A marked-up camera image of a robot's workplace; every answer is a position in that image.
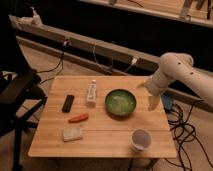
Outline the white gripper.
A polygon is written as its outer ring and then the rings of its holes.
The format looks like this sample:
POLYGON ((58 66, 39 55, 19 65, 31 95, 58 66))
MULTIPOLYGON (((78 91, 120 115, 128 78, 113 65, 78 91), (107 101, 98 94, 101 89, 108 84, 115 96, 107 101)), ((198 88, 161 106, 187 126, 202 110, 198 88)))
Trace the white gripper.
POLYGON ((153 96, 148 97, 149 106, 148 110, 155 110, 158 105, 158 95, 164 93, 168 88, 168 81, 164 78, 155 77, 151 75, 145 82, 142 82, 136 86, 137 88, 144 88, 148 90, 153 96))

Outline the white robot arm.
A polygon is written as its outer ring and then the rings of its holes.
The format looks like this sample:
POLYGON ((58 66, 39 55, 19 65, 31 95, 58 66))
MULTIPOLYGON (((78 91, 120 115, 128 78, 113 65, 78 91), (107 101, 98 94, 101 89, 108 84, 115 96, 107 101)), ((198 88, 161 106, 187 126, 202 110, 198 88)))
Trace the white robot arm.
POLYGON ((193 64, 193 57, 189 54, 164 53, 158 61, 158 69, 137 87, 145 88, 151 95, 151 106, 157 104, 163 94, 187 104, 195 101, 189 95, 169 89, 172 83, 179 81, 198 96, 198 108, 213 112, 213 76, 194 68, 193 64))

